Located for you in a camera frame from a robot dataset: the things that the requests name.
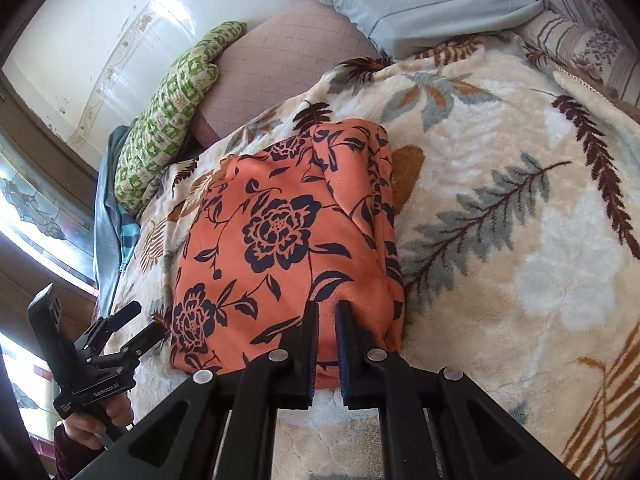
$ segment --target flower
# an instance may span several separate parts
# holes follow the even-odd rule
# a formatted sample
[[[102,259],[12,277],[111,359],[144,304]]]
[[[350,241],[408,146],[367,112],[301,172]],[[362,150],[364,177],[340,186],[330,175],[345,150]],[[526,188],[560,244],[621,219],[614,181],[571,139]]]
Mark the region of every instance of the flower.
[[[285,270],[305,257],[321,204],[311,195],[301,195],[290,202],[276,198],[258,211],[242,228],[248,245],[244,259],[253,272],[263,272],[275,261]]]
[[[182,352],[206,354],[209,349],[205,341],[205,324],[210,319],[214,305],[205,300],[204,283],[187,290],[182,303],[174,308],[173,331]]]
[[[264,150],[271,153],[271,158],[275,161],[286,160],[288,158],[296,158],[300,153],[300,147],[305,143],[303,136],[297,135],[289,137],[289,139],[276,142],[270,148]]]
[[[623,250],[611,235],[602,199],[589,186],[573,214],[547,207],[541,249],[517,269],[514,288],[527,314],[558,314],[569,330],[603,326],[616,308],[611,280]]]

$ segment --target bed sheet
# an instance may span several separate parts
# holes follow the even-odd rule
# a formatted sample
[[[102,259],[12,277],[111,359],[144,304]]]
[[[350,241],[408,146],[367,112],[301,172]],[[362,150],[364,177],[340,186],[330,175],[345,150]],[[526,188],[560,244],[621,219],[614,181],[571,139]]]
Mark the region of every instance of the bed sheet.
[[[609,478],[640,428],[640,126],[513,33],[416,59],[351,60],[148,190],[142,239],[116,292],[170,325],[179,254],[231,153],[292,136],[294,117],[388,131],[407,291],[402,354],[463,369],[581,479]],[[130,393],[138,418],[185,375],[153,349]],[[316,393],[278,416],[274,479],[380,478],[375,412]]]

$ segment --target green patterned cloth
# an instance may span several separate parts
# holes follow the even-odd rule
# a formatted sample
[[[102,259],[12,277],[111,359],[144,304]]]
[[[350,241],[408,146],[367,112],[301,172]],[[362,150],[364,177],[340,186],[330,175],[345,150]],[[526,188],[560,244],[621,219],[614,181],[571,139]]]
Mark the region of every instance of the green patterned cloth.
[[[178,152],[196,107],[218,78],[211,63],[244,34],[246,24],[225,22],[180,56],[140,114],[116,168],[116,199],[132,216],[142,206],[146,186]]]

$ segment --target metal screw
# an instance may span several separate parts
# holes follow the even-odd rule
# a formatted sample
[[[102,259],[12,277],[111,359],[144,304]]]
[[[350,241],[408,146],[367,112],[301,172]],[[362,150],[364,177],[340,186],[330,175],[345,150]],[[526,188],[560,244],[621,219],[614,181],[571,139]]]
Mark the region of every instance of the metal screw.
[[[269,361],[273,361],[274,363],[281,363],[286,361],[289,358],[289,352],[287,352],[284,348],[276,348],[275,350],[271,350],[269,352]]]
[[[382,348],[372,348],[367,352],[367,359],[375,362],[384,361],[386,359],[386,351]]]
[[[447,381],[459,381],[464,375],[462,370],[453,366],[447,366],[442,374]]]
[[[196,384],[207,384],[213,379],[213,372],[211,370],[198,370],[193,375],[193,382]]]

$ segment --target black flower print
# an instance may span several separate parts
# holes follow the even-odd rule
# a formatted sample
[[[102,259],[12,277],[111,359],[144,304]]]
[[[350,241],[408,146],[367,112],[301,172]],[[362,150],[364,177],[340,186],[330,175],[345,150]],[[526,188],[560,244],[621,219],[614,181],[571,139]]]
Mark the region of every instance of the black flower print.
[[[300,153],[300,147],[304,146],[305,140],[306,139],[303,136],[289,137],[289,139],[276,142],[273,146],[264,151],[270,152],[271,158],[276,162],[278,160],[286,160],[288,158],[293,159]]]
[[[204,283],[198,283],[187,290],[183,302],[175,306],[173,330],[181,352],[206,354],[209,351],[204,334],[204,325],[210,316],[209,303],[205,300]]]
[[[312,195],[301,195],[290,202],[276,198],[258,211],[242,228],[248,245],[244,259],[253,272],[264,272],[278,261],[288,270],[306,256],[311,234],[321,203]]]

